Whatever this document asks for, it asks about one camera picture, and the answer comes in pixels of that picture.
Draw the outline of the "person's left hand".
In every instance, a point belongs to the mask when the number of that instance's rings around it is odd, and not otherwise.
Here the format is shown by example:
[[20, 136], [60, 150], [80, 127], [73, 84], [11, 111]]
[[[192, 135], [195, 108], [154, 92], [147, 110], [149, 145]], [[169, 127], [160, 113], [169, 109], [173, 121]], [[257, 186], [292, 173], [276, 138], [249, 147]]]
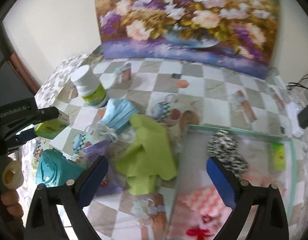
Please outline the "person's left hand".
[[12, 184], [13, 188], [8, 189], [5, 193], [1, 194], [2, 204], [7, 207], [7, 211], [14, 217], [22, 218], [23, 209], [19, 204], [19, 195], [16, 189], [23, 183], [23, 175], [21, 175], [21, 167], [16, 172], [10, 170], [10, 167], [6, 167], [7, 170], [3, 172], [2, 180], [8, 185]]

